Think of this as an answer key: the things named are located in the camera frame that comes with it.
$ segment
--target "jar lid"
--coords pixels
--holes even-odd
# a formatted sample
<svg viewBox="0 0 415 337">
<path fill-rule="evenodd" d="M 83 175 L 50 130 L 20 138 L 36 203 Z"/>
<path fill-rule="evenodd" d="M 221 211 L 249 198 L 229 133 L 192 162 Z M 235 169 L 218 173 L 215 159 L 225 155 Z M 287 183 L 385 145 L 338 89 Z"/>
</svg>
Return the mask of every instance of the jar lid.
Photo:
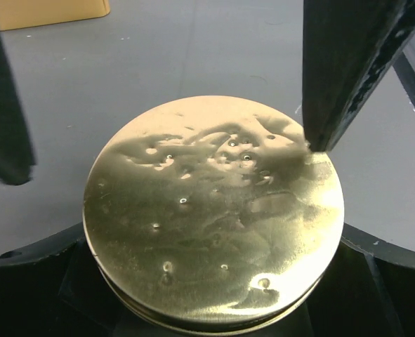
<svg viewBox="0 0 415 337">
<path fill-rule="evenodd" d="M 242 333 L 290 312 L 334 256 L 343 217 L 334 167 L 302 127 L 226 96 L 136 117 L 84 193 L 88 244 L 112 290 L 141 317 L 193 334 Z"/>
</svg>

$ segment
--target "round gold lid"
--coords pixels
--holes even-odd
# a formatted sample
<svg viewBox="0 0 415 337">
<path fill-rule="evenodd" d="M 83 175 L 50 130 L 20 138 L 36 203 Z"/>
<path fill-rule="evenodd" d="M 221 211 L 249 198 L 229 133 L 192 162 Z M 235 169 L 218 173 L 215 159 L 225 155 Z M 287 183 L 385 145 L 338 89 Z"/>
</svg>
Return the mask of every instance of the round gold lid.
<svg viewBox="0 0 415 337">
<path fill-rule="evenodd" d="M 336 251 L 343 213 L 334 167 L 308 151 L 299 124 L 225 96 L 135 118 L 84 194 L 87 240 L 117 295 L 153 321 L 205 331 L 303 298 Z"/>
</svg>

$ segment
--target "metal tin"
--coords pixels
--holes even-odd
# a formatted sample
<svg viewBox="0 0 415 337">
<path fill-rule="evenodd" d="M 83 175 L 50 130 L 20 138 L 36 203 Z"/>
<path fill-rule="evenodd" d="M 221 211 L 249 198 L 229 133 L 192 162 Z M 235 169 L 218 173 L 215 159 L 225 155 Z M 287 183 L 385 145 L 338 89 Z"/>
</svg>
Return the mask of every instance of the metal tin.
<svg viewBox="0 0 415 337">
<path fill-rule="evenodd" d="M 224 336 L 302 303 L 336 251 L 343 209 L 333 165 L 294 120 L 199 96 L 151 109 L 110 140 L 88 178 L 84 227 L 128 308 Z"/>
</svg>

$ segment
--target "gray floor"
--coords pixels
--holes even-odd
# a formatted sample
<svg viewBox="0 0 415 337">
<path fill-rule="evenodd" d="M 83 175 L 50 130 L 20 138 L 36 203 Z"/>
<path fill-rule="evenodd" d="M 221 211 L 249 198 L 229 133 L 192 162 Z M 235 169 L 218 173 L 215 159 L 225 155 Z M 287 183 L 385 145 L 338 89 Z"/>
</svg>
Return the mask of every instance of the gray floor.
<svg viewBox="0 0 415 337">
<path fill-rule="evenodd" d="M 105 18 L 3 33 L 39 163 L 31 183 L 0 185 L 0 253 L 80 222 L 95 156 L 151 107 L 234 95 L 301 121 L 302 1 L 111 6 Z M 415 113 L 394 71 L 331 158 L 346 221 L 415 250 Z"/>
</svg>

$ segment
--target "yellow box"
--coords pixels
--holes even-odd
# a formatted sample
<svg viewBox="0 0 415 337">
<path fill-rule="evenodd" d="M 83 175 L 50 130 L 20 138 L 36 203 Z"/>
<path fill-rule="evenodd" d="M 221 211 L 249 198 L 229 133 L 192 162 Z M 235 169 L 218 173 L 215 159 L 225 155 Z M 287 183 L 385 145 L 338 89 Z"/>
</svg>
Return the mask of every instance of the yellow box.
<svg viewBox="0 0 415 337">
<path fill-rule="evenodd" d="M 108 0 L 0 0 L 0 30 L 100 18 Z"/>
</svg>

